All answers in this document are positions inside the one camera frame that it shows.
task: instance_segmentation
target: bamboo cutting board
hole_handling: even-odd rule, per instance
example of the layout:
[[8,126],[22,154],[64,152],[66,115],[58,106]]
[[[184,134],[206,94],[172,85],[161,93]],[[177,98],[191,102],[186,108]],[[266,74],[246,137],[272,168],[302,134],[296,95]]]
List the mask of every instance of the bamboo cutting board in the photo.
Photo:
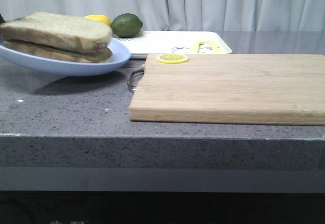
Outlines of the bamboo cutting board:
[[325,56],[191,54],[165,64],[149,54],[131,120],[325,125]]

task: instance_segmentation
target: lemon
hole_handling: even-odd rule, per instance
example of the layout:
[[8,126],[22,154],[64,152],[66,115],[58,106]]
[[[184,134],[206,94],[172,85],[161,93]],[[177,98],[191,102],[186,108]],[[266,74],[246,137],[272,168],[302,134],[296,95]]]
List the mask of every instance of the lemon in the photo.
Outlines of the lemon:
[[142,29],[143,22],[132,13],[124,13],[114,18],[111,24],[113,34],[122,38],[132,38]]
[[85,16],[85,18],[88,18],[88,19],[91,19],[91,20],[95,20],[95,21],[99,21],[99,22],[103,22],[103,23],[105,23],[107,25],[111,25],[112,24],[112,21],[106,15],[93,14],[93,15]]
[[157,56],[157,60],[162,63],[178,64],[189,60],[187,55],[178,53],[168,53]]

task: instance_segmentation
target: gray countertop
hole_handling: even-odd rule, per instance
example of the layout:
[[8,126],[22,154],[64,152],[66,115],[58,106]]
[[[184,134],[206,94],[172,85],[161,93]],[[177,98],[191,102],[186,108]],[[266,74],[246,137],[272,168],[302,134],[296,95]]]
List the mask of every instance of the gray countertop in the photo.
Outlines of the gray countertop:
[[[234,53],[325,54],[325,33],[218,34]],[[130,121],[126,82],[143,62],[63,77],[0,59],[0,190],[267,191],[256,176],[282,174],[270,191],[325,192],[325,126]],[[159,172],[184,176],[166,187]],[[135,173],[142,177],[132,182]],[[73,174],[78,180],[67,186],[62,179]],[[199,175],[205,184],[195,183]],[[229,184],[239,175],[255,184]],[[227,176],[227,184],[207,185],[209,176]]]

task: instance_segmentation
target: bread slice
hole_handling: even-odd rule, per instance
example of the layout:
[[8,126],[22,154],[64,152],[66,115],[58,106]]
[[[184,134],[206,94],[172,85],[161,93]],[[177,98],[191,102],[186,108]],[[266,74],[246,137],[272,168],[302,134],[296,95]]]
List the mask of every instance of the bread slice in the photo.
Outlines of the bread slice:
[[112,29],[102,22],[83,17],[34,12],[0,24],[0,36],[64,50],[96,52],[110,43]]
[[82,63],[107,62],[108,59],[112,56],[112,51],[107,47],[104,50],[95,53],[78,53],[74,51],[56,49],[51,46],[39,45],[18,40],[4,40],[3,46],[23,53],[49,59]]

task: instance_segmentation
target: curtain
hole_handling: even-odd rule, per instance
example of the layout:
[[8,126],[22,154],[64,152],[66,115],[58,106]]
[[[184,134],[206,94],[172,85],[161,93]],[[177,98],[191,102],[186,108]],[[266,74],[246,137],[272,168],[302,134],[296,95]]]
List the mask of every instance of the curtain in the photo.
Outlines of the curtain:
[[325,30],[325,0],[0,0],[6,20],[39,10],[111,19],[129,12],[144,30]]

